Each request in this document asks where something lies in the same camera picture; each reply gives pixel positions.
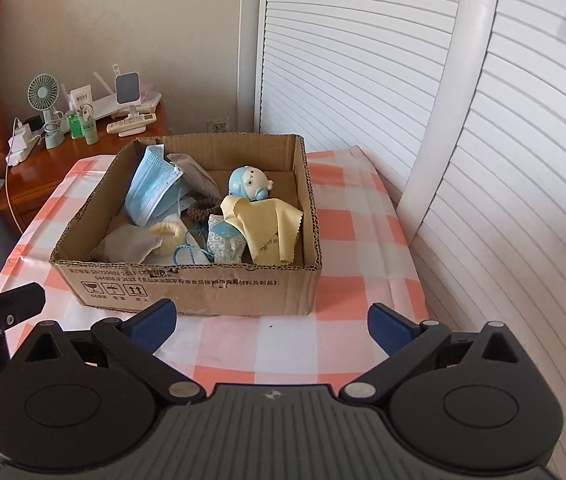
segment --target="toy figurine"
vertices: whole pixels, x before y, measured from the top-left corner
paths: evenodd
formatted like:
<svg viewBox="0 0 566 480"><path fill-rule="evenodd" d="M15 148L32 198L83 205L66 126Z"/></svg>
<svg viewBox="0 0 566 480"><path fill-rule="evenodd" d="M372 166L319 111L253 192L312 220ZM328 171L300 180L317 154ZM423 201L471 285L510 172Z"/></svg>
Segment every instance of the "toy figurine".
<svg viewBox="0 0 566 480"><path fill-rule="evenodd" d="M258 168L252 166L236 168L230 175L230 195L242 196L251 202L265 200L273 184Z"/></svg>

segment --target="closet door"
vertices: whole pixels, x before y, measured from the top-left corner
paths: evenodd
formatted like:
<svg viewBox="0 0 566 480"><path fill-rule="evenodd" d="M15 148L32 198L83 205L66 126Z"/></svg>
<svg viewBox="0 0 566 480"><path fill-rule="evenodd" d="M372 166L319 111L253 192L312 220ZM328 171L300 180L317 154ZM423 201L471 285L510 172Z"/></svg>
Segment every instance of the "closet door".
<svg viewBox="0 0 566 480"><path fill-rule="evenodd" d="M428 124L457 6L265 0L259 131L301 134L309 151L359 145L397 202Z"/></svg>
<svg viewBox="0 0 566 480"><path fill-rule="evenodd" d="M498 0L458 145L412 253L429 307L512 327L562 405L566 479L566 0Z"/></svg>

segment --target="red and white tablecloth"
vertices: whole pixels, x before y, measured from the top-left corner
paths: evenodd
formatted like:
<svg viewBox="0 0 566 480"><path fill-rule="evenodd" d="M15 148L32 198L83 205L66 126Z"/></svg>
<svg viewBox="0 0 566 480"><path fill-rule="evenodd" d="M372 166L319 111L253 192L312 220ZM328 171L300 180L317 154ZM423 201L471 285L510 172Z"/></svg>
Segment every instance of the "red and white tablecloth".
<svg viewBox="0 0 566 480"><path fill-rule="evenodd" d="M80 160L43 206L0 275L0 292L38 282L40 316L10 329L13 352L42 319L65 330L131 314L81 306L48 263L68 221L85 203L114 156ZM367 308L381 301L413 320L427 317L423 290L394 206L359 148L308 154L323 273L316 313L290 317L179 316L157 357L203 384L217 382L343 384L386 355L367 334Z"/></svg>

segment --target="small bottle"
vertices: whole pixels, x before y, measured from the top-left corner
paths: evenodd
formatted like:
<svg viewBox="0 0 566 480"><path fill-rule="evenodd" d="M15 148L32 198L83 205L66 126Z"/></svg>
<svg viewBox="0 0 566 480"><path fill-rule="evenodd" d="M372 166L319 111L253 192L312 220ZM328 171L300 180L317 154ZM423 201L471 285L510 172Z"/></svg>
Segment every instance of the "small bottle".
<svg viewBox="0 0 566 480"><path fill-rule="evenodd" d="M68 99L68 104L70 104L70 111L68 112L68 126L70 127L70 137L73 139L78 139L83 136L81 133L81 123L79 121L79 116L76 113L76 107L74 107L74 100Z"/></svg>
<svg viewBox="0 0 566 480"><path fill-rule="evenodd" d="M81 133L86 138L88 144L96 144L99 142L99 133L96 130L96 121L92 117L92 107L90 105L81 105L77 112L79 124L81 124Z"/></svg>

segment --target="open cardboard box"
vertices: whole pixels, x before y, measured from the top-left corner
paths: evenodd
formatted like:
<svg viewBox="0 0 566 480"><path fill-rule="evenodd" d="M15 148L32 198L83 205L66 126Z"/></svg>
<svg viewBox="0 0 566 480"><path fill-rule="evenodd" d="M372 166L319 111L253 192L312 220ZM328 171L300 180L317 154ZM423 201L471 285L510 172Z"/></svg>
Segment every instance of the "open cardboard box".
<svg viewBox="0 0 566 480"><path fill-rule="evenodd" d="M147 266L89 262L123 206L130 182L150 144L165 154L187 153L214 178L222 194L232 171L254 166L274 182L270 193L303 211L290 266L213 264ZM169 298L183 314L276 316L308 314L321 275L316 206L303 138L296 135L189 134L136 139L114 158L86 204L60 237L50 263L85 305L138 312Z"/></svg>

